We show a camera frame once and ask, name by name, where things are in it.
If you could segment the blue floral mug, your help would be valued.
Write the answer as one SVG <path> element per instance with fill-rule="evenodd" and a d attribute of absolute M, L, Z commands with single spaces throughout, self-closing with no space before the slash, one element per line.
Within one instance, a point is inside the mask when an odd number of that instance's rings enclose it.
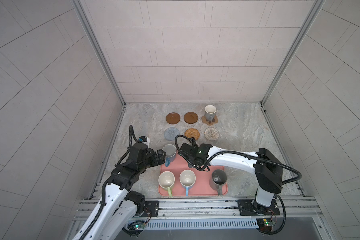
<path fill-rule="evenodd" d="M 165 167 L 168 167 L 176 158 L 176 146 L 172 144 L 167 144 L 162 148 L 162 150 L 166 153 Z"/>

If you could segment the grey woven round coaster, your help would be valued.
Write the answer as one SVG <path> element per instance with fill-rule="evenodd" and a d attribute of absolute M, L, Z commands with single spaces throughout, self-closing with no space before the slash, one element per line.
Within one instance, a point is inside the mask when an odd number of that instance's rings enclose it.
<path fill-rule="evenodd" d="M 175 127 L 170 127 L 165 130 L 164 137 L 168 141 L 174 141 L 176 136 L 180 134 L 180 131 Z"/>

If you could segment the rattan woven round coaster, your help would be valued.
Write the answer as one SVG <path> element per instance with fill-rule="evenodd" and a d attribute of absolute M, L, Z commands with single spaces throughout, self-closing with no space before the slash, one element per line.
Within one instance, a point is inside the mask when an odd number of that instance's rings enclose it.
<path fill-rule="evenodd" d="M 200 138 L 200 132 L 195 128 L 190 128 L 184 134 L 187 138 L 194 138 L 196 141 Z"/>

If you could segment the brown wooden coaster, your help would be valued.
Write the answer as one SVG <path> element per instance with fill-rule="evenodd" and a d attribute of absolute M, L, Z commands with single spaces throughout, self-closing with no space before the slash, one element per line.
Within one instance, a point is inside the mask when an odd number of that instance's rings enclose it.
<path fill-rule="evenodd" d="M 181 117 L 178 113 L 169 113 L 166 116 L 166 122 L 170 125 L 175 125 L 181 120 Z"/>
<path fill-rule="evenodd" d="M 184 115 L 184 121 L 188 124 L 194 124 L 198 121 L 199 117 L 194 112 L 188 112 Z"/>

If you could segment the white mug grey handle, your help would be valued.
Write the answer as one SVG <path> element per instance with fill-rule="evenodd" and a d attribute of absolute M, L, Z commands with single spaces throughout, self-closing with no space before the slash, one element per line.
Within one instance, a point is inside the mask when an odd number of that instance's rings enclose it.
<path fill-rule="evenodd" d="M 205 117 L 208 121 L 212 121 L 214 116 L 216 115 L 217 108 L 213 105 L 207 105 L 205 107 Z"/>

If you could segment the cork paw print coaster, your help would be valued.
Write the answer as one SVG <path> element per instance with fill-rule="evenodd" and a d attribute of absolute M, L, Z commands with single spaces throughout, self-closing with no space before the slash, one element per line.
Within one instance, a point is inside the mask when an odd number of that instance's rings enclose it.
<path fill-rule="evenodd" d="M 203 124 L 206 124 L 208 126 L 212 126 L 212 125 L 217 124 L 219 122 L 217 116 L 214 116 L 212 121 L 208 121 L 205 116 L 202 116 L 201 119 L 202 119 Z"/>

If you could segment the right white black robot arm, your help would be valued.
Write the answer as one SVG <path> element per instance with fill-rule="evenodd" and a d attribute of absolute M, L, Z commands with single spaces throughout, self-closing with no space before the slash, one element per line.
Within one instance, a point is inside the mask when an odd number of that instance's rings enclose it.
<path fill-rule="evenodd" d="M 302 174 L 285 164 L 282 164 L 269 150 L 259 148 L 257 152 L 246 153 L 233 150 L 225 150 L 211 144 L 196 143 L 195 138 L 184 135 L 175 136 L 175 146 L 178 154 L 188 163 L 189 167 L 200 172 L 209 172 L 211 166 L 225 166 L 243 170 L 256 176 L 259 188 L 256 192 L 252 206 L 254 214 L 265 214 L 270 209 L 272 201 L 279 199 L 283 209 L 283 222 L 273 231 L 258 232 L 266 235 L 275 235 L 286 224 L 286 208 L 279 196 L 283 185 L 298 181 Z"/>

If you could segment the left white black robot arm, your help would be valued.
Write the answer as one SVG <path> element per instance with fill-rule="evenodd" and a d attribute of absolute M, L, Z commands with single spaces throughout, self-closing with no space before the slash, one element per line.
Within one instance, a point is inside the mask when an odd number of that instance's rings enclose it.
<path fill-rule="evenodd" d="M 135 215 L 144 212 L 145 196 L 132 186 L 148 168 L 163 165 L 166 153 L 149 148 L 149 139 L 136 138 L 129 127 L 129 146 L 101 189 L 101 199 L 74 236 L 75 240 L 114 240 Z"/>

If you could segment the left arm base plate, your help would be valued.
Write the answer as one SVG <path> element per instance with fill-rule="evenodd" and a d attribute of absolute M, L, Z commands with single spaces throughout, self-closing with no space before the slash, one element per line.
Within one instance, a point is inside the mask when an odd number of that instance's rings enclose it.
<path fill-rule="evenodd" d="M 145 201 L 142 210 L 143 211 L 137 214 L 136 217 L 157 217 L 159 212 L 159 201 Z"/>

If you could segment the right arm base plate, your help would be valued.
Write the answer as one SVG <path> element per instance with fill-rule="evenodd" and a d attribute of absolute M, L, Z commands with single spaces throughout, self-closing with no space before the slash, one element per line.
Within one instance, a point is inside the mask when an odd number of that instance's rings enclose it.
<path fill-rule="evenodd" d="M 264 207 L 256 200 L 238 200 L 238 209 L 241 216 L 271 216 L 280 215 L 280 209 L 275 199 L 269 207 Z"/>

